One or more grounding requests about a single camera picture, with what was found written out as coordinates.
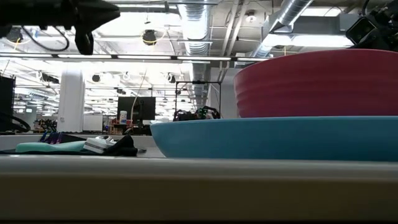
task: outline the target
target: metal frame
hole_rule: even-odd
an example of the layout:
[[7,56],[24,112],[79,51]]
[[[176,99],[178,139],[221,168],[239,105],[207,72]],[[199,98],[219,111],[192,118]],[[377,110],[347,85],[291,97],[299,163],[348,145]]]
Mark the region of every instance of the metal frame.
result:
[[219,105],[218,105],[218,112],[221,114],[221,82],[205,82],[205,81],[192,81],[192,82],[188,82],[188,81],[177,81],[175,82],[175,110],[174,110],[174,117],[175,114],[177,112],[177,99],[178,99],[178,84],[180,83],[191,83],[191,84],[195,84],[195,85],[206,85],[206,84],[218,84],[220,86],[220,95],[219,95]]

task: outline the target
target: ceiling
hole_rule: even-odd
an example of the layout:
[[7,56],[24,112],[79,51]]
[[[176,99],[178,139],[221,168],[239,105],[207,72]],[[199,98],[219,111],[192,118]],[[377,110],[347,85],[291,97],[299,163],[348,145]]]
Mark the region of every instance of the ceiling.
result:
[[[126,0],[124,2],[134,4],[134,1]],[[356,1],[314,1],[302,16],[333,17],[355,4],[357,4]],[[224,0],[212,8],[210,56],[220,56],[232,5],[232,1]],[[279,6],[280,1],[276,0],[250,2],[248,9],[255,10],[256,20],[252,22],[243,20],[238,33],[239,40],[233,46],[233,54],[251,52],[259,45],[265,15],[277,11]],[[354,7],[349,13],[357,11],[358,9]],[[63,37],[52,27],[46,31],[40,30],[38,27],[26,28],[37,36],[37,41],[47,47],[59,49],[65,46]],[[59,28],[65,32],[71,43],[69,49],[64,53],[78,54],[74,43],[74,29],[65,31],[61,27]],[[158,38],[158,42],[154,46],[144,44],[141,37],[145,30],[151,29],[156,31],[155,34]],[[178,14],[123,12],[120,18],[101,26],[93,34],[95,37],[94,54],[185,55],[182,22]],[[282,49],[272,49],[271,54],[274,57],[279,57],[325,49],[330,48],[289,45]],[[5,38],[1,39],[0,52],[52,53],[35,45],[26,35],[24,35],[24,40],[17,45]],[[61,73],[67,67],[82,69],[85,74],[86,113],[115,115],[118,96],[156,96],[158,97],[157,119],[171,119],[174,112],[175,84],[168,81],[168,76],[174,75],[176,80],[190,81],[192,75],[190,63],[89,62],[83,59],[63,62],[62,60],[0,57],[0,70],[5,71],[2,73],[5,76],[16,77],[16,85],[19,86],[16,89],[16,105],[19,106],[19,109],[16,111],[20,112],[24,111],[21,110],[21,105],[26,105],[28,102],[28,106],[38,105],[38,112],[41,114],[48,116],[56,114],[59,102],[59,85],[43,82],[40,80],[40,76],[43,73],[48,74],[58,78],[61,82]],[[100,75],[101,81],[94,82],[93,75]],[[226,82],[230,81],[231,75],[227,75]],[[123,89],[126,94],[117,93],[116,87]],[[191,84],[184,88],[187,90],[182,91],[182,94],[178,96],[178,109],[195,110]]]

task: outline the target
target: white object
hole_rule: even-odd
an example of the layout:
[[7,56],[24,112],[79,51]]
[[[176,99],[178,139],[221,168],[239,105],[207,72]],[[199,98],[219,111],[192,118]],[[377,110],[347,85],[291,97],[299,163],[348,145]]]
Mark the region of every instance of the white object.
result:
[[112,138],[88,138],[83,146],[83,149],[93,151],[98,154],[104,153],[104,151],[114,145]]
[[119,124],[127,124],[127,111],[120,111]]
[[102,131],[103,116],[102,115],[84,115],[83,130],[84,131]]
[[58,131],[82,132],[85,109],[85,81],[80,69],[66,68],[62,72]]

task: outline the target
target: teal object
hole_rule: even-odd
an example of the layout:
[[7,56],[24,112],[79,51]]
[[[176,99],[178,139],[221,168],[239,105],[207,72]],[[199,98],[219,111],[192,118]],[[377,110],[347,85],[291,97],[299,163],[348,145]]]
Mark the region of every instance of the teal object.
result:
[[217,119],[150,128],[166,157],[398,161],[398,116]]
[[43,142],[28,142],[20,143],[17,145],[16,152],[54,152],[54,151],[68,151],[68,152],[80,152],[83,150],[83,146],[86,141],[76,141],[61,144],[47,144]]

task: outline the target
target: silver duct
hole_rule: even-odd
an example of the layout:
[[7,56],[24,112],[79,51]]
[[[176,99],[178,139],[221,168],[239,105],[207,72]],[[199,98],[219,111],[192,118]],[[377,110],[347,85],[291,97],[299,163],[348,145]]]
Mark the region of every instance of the silver duct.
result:
[[313,0],[285,0],[279,11],[267,17],[263,26],[264,40],[252,53],[252,57],[266,57],[272,46],[267,45],[267,35],[281,27],[292,26]]
[[[182,17],[182,29],[184,39],[206,40],[209,34],[210,6],[200,4],[178,5]],[[207,43],[185,43],[188,55],[207,56],[209,54],[209,44]],[[192,63],[193,80],[209,81],[210,65],[205,63]],[[206,104],[208,85],[193,85],[193,92],[197,106]]]

